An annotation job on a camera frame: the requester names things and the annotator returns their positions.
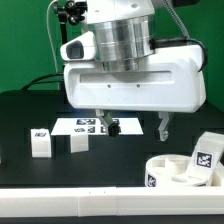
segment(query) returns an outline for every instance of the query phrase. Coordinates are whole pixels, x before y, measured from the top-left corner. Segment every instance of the black table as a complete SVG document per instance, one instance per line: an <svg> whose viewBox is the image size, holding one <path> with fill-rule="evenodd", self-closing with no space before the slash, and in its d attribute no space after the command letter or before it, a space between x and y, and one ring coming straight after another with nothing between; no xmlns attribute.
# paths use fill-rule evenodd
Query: black table
<svg viewBox="0 0 224 224"><path fill-rule="evenodd" d="M198 138L224 134L224 113L205 103L193 114L176 113L166 142L155 140L156 112L113 112L138 117L142 136L89 136L88 152L71 154L67 136L52 137L54 156L33 159L30 129L50 131L57 118L95 117L76 110L60 91L9 91L0 94L0 188L144 186L145 163L153 156L191 155ZM0 219L0 223L223 223L224 216L134 216Z"/></svg>

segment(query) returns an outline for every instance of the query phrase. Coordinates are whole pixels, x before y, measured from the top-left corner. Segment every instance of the white paper sheet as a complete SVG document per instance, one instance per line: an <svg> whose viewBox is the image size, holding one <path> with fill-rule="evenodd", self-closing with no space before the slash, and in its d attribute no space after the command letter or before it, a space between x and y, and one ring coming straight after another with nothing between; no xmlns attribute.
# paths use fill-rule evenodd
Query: white paper sheet
<svg viewBox="0 0 224 224"><path fill-rule="evenodd" d="M114 118L119 122L120 135L143 135L137 118ZM105 128L98 118L58 118L51 135L71 135L74 130L88 128L89 135L105 135Z"/></svg>

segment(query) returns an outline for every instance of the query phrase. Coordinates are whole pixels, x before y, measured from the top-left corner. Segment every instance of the green background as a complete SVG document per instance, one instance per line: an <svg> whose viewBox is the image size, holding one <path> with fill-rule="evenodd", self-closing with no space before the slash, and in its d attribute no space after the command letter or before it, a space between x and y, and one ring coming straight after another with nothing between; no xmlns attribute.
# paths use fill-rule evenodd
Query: green background
<svg viewBox="0 0 224 224"><path fill-rule="evenodd" d="M0 92L21 89L34 78L55 73L46 29L46 12L50 2L0 1ZM208 64L203 72L207 100L224 111L224 0L200 0L197 5L177 8L176 12L190 36L206 46ZM53 10L50 13L50 24L62 70L60 28ZM80 27L68 29L69 39L80 33ZM156 31L160 38L181 35L166 9L156 11ZM35 88L57 89L57 85Z"/></svg>

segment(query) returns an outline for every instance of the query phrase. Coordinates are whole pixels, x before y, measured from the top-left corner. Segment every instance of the metal cylinder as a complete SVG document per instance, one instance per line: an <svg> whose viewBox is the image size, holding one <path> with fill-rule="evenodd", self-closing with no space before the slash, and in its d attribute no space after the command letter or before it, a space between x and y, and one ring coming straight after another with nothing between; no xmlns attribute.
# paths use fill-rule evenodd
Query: metal cylinder
<svg viewBox="0 0 224 224"><path fill-rule="evenodd" d="M136 70L137 58L152 54L149 40L154 36L154 17L89 24L95 35L97 55L95 60L104 62L105 70Z"/></svg>

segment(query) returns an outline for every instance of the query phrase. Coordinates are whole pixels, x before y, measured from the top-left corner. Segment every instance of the white cube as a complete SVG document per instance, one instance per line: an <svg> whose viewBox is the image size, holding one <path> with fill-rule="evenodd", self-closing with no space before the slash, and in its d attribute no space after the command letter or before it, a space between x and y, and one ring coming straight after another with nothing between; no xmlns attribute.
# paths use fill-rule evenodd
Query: white cube
<svg viewBox="0 0 224 224"><path fill-rule="evenodd" d="M31 129L32 157L49 158L51 152L51 138L48 129Z"/></svg>
<svg viewBox="0 0 224 224"><path fill-rule="evenodd" d="M89 150L89 138L87 127L77 127L70 135L71 153Z"/></svg>

